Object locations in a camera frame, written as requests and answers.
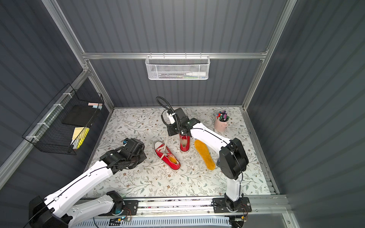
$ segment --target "gray wall panel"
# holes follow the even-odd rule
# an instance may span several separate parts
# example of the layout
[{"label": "gray wall panel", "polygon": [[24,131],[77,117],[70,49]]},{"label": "gray wall panel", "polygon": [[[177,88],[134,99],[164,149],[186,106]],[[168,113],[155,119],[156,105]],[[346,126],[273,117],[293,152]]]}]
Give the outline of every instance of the gray wall panel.
[{"label": "gray wall panel", "polygon": [[241,105],[260,60],[211,60],[208,80],[149,80],[144,60],[91,60],[116,107],[158,106],[156,96],[172,105]]},{"label": "gray wall panel", "polygon": [[[88,79],[80,90],[96,92]],[[31,199],[55,192],[84,171],[108,115],[108,110],[102,108],[77,155],[43,153],[36,148],[31,150],[0,190],[0,227],[23,227],[28,220]]]},{"label": "gray wall panel", "polygon": [[265,51],[285,0],[59,1],[86,52]]},{"label": "gray wall panel", "polygon": [[299,1],[248,108],[301,227],[363,224],[364,8]]},{"label": "gray wall panel", "polygon": [[2,164],[82,69],[41,1],[0,1],[0,30]]}]

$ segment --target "shoelace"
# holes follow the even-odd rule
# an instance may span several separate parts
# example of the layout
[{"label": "shoelace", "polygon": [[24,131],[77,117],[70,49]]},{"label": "shoelace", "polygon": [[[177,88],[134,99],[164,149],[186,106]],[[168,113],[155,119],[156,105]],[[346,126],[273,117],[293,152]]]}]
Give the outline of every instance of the shoelace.
[{"label": "shoelace", "polygon": [[168,156],[169,155],[171,155],[171,156],[174,156],[172,153],[166,153],[166,152],[168,152],[168,150],[167,150],[167,148],[166,148],[166,144],[167,144],[167,142],[168,142],[168,137],[169,137],[169,134],[168,134],[168,132],[166,131],[166,140],[165,140],[165,143],[164,143],[164,146],[159,150],[159,149],[157,149],[157,152],[159,152],[159,153],[163,153],[162,154],[162,156],[160,157],[160,159],[162,160],[162,158],[163,157],[167,157],[168,158]]}]

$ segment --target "red shoe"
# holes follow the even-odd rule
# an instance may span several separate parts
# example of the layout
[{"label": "red shoe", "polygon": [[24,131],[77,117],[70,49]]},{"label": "red shoe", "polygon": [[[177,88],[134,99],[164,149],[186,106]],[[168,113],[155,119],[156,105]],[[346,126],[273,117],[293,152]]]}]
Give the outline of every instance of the red shoe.
[{"label": "red shoe", "polygon": [[165,151],[162,151],[164,148],[164,143],[161,141],[157,141],[154,144],[154,149],[156,155],[166,163],[173,171],[178,171],[181,167],[180,162],[177,158],[171,153],[168,147],[165,148]]},{"label": "red shoe", "polygon": [[190,149],[190,136],[180,134],[180,150],[184,153]]}]

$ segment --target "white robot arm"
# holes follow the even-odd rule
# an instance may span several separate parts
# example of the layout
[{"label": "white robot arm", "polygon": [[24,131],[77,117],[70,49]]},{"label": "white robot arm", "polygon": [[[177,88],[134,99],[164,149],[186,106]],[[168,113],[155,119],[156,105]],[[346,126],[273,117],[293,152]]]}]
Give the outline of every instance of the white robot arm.
[{"label": "white robot arm", "polygon": [[243,172],[249,163],[245,150],[239,139],[230,140],[218,135],[204,126],[199,120],[189,119],[181,108],[173,109],[163,97],[157,97],[156,101],[167,110],[170,124],[164,120],[169,136],[186,134],[205,143],[219,154],[219,167],[227,177],[227,191],[224,195],[225,203],[229,211],[236,211],[242,204],[243,191],[241,182]]},{"label": "white robot arm", "polygon": [[[205,143],[219,154],[222,147],[230,143],[230,139],[218,135],[202,123],[197,123],[190,129],[191,136]],[[227,177],[227,191],[226,196],[232,201],[237,201],[242,196],[241,182],[242,173],[238,175],[237,179],[230,179]]]},{"label": "white robot arm", "polygon": [[133,169],[146,159],[144,144],[125,139],[123,146],[106,152],[92,167],[44,199],[37,196],[29,203],[29,224],[33,228],[68,228],[96,215],[111,212],[120,215],[123,198],[115,192],[83,204],[74,205],[93,187],[123,169]]}]

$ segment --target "floral table surface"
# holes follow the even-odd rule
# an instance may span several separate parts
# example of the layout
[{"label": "floral table surface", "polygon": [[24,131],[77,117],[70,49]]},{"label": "floral table surface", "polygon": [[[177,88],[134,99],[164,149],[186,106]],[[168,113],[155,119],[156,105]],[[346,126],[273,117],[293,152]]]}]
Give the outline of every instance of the floral table surface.
[{"label": "floral table surface", "polygon": [[[161,121],[163,108],[118,108],[115,109],[101,142],[92,159],[93,165],[106,151],[119,147],[125,138],[136,138],[145,143],[147,159],[132,170],[124,169],[98,184],[85,197],[99,197],[115,190],[122,197],[148,196],[217,196],[226,192],[226,176],[220,168],[208,170],[203,159],[190,140],[190,150],[180,151],[179,135],[168,138],[167,146],[180,161],[181,168],[172,171],[157,158],[153,143],[165,141],[166,126]],[[224,132],[217,132],[227,138],[238,138],[249,159],[243,173],[242,188],[245,195],[270,194],[261,166],[255,154],[239,107],[183,108],[186,115],[200,120],[214,130],[214,115],[226,110],[230,119]],[[213,161],[218,154],[209,148]]]}]

